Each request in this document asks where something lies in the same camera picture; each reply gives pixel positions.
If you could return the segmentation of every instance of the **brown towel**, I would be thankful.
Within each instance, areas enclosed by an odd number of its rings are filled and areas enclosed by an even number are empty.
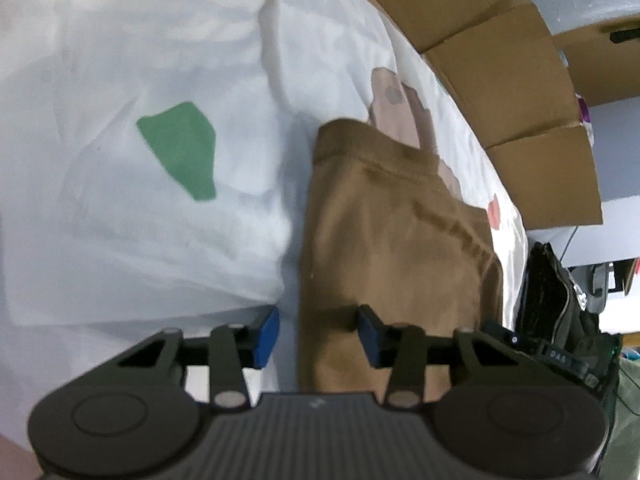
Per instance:
[[[502,316],[486,212],[452,197],[436,155],[353,120],[318,134],[300,279],[302,390],[384,392],[389,371],[369,367],[353,331],[359,304],[439,336]],[[429,370],[437,399],[448,374]]]

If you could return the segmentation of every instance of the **white bedsheet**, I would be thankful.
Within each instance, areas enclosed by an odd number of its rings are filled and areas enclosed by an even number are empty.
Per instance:
[[[338,117],[367,120],[376,67],[397,73],[430,109],[464,202],[487,208],[497,198],[492,235],[512,325],[526,261],[520,215],[434,73],[365,0],[0,0],[0,52],[0,433],[18,444],[28,445],[26,418],[49,390],[163,326],[203,335],[249,319],[247,307],[261,303],[277,302],[283,321],[270,366],[249,374],[252,395],[295,387],[296,266],[314,136]],[[145,179],[165,177],[145,159],[135,121],[183,101],[217,134],[219,200],[205,213],[168,178],[155,202],[132,198],[154,186]],[[96,139],[107,155],[88,150]],[[70,174],[81,183],[71,194],[78,203],[61,188]],[[100,213],[99,225],[87,212]],[[165,224],[150,252],[140,225]],[[113,254],[91,250],[104,232],[118,235],[108,239]],[[208,260],[187,251],[158,264],[162,243],[202,232],[211,235],[198,238]],[[124,258],[133,242],[138,252]],[[227,260],[216,259],[221,251]],[[232,280],[247,258],[260,279]],[[178,272],[194,262],[209,266]],[[190,391],[201,397],[204,385]]]

